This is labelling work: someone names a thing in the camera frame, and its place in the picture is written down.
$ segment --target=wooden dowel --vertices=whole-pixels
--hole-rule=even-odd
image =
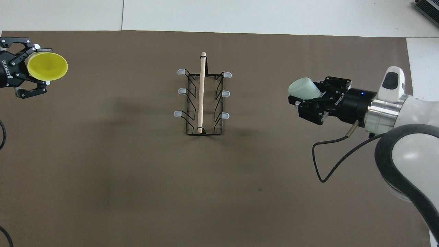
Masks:
[[[198,127],[203,127],[203,104],[204,104],[204,77],[206,76],[206,53],[201,53],[200,65],[200,90],[198,94]],[[203,129],[197,129],[198,133],[202,133]]]

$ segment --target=white floor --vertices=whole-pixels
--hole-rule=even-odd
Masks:
[[[413,4],[414,0],[3,0],[0,34],[160,30],[406,37],[414,96],[439,101],[439,27]]]

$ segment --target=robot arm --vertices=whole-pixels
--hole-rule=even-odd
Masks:
[[[319,83],[309,80],[308,86],[321,94],[302,99],[306,94],[296,82],[288,89],[288,101],[299,117],[322,125],[325,117],[336,116],[350,124],[358,121],[371,135],[383,134],[375,149],[381,175],[416,206],[439,240],[439,102],[404,94],[398,67],[388,68],[378,93],[351,89],[349,79],[326,77]]]
[[[22,44],[24,49],[17,54],[7,51],[13,43]],[[38,80],[30,76],[27,70],[25,59],[34,52],[52,51],[50,48],[41,49],[38,44],[33,44],[29,38],[0,37],[0,88],[13,87],[15,95],[19,98],[29,98],[46,93],[46,86],[50,81]],[[21,88],[24,81],[36,84],[36,88],[26,90]]]

